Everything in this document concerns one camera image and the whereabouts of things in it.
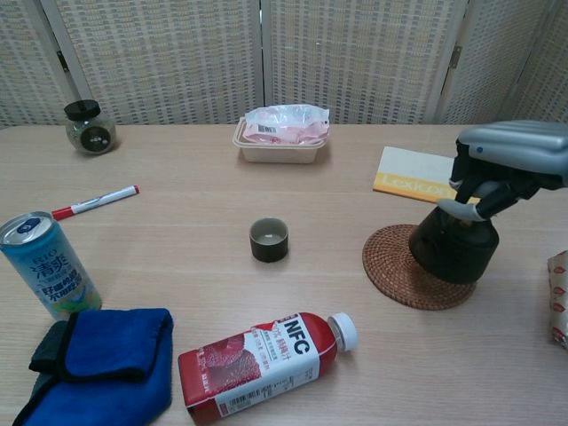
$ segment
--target white pen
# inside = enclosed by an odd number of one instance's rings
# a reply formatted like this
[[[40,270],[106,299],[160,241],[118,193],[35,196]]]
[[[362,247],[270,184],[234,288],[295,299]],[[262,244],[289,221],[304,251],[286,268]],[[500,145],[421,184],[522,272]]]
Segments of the white pen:
[[[91,200],[79,202],[73,204],[72,206],[64,207],[63,209],[57,209],[51,212],[55,220],[65,219],[66,217],[74,216],[78,213],[83,213],[84,211],[95,209],[96,207],[104,206],[109,202],[119,201],[123,198],[130,197],[139,193],[138,185],[127,186],[126,188],[119,189],[113,193],[106,193],[100,197],[93,198]]]

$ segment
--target woven screen panel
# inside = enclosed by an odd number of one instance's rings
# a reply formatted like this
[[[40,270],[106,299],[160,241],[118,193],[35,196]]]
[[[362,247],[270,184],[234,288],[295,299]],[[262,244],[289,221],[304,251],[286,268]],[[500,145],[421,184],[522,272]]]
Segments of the woven screen panel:
[[[253,2],[57,5],[93,98],[118,123],[237,122],[257,106]]]
[[[275,104],[307,102],[339,123],[418,123],[454,0],[271,1]]]
[[[519,80],[513,118],[568,122],[568,3],[552,19]]]
[[[473,21],[452,80],[442,122],[483,123],[497,119],[503,101],[533,45],[544,0],[477,0]]]
[[[0,128],[65,122],[65,96],[22,2],[0,2],[0,39]]]

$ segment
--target aluminum can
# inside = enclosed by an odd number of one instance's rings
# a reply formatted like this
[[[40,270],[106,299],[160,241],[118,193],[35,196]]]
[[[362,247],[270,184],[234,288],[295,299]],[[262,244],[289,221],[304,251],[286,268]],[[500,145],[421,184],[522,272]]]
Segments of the aluminum can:
[[[33,211],[2,225],[0,251],[54,319],[100,308],[99,292],[50,213]]]

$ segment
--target rattan trivet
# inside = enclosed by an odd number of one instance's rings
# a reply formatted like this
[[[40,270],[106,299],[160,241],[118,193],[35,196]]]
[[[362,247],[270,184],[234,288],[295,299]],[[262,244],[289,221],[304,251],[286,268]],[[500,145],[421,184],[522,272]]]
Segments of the rattan trivet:
[[[439,311],[465,302],[476,284],[451,284],[424,271],[414,260],[408,237],[416,225],[393,225],[371,235],[363,248],[369,279],[386,296],[412,308]]]

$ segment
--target plastic bag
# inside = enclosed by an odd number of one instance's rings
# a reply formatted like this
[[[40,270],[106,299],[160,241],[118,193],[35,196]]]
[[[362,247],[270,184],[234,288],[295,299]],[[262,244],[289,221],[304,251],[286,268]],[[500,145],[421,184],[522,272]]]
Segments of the plastic bag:
[[[329,110],[313,105],[276,105],[245,114],[242,136],[258,144],[306,145],[329,133]]]

